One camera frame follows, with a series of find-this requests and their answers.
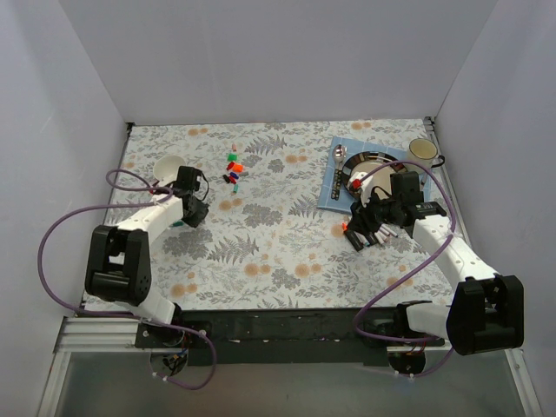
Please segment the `black orange highlighter body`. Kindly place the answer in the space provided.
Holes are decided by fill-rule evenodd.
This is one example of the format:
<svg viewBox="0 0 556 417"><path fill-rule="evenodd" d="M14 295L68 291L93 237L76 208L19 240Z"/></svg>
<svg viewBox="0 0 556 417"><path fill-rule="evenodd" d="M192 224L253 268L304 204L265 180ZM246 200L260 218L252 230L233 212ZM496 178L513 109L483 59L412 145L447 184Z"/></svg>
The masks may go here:
<svg viewBox="0 0 556 417"><path fill-rule="evenodd" d="M353 230L350 230L348 228L346 223L342 224L342 231L343 231L344 237L349 241L349 243L351 244L351 246L353 247L353 249L356 252L360 252L360 251L363 250L364 245L361 242L360 238L357 236L357 234Z"/></svg>

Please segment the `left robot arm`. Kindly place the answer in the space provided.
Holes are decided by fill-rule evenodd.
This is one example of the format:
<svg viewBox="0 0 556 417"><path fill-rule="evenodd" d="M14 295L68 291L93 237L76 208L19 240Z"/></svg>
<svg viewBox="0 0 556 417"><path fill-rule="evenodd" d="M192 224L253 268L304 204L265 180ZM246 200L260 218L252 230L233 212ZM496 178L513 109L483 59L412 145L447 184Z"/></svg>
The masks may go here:
<svg viewBox="0 0 556 417"><path fill-rule="evenodd" d="M150 245L176 222L191 228L202 223L209 206L195 193L205 180L199 169L181 166L148 207L115 226L96 227L91 236L87 294L157 321L155 337L168 348L183 341L185 327L174 319L177 306L152 288Z"/></svg>

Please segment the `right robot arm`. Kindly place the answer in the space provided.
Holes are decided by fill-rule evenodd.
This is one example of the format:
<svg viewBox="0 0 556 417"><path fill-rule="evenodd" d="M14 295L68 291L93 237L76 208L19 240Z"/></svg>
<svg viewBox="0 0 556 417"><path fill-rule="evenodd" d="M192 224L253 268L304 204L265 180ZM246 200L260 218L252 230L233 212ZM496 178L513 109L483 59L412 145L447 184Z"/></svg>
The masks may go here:
<svg viewBox="0 0 556 417"><path fill-rule="evenodd" d="M415 172L390 176L391 189L359 173L348 186L360 200L351 207L348 230L366 237L403 228L429 254L453 288L449 305L405 301L394 311L390 341L403 345L444 339L460 355L519 348L525 339L524 287L501 275L456 234L454 221L437 202L428 202Z"/></svg>

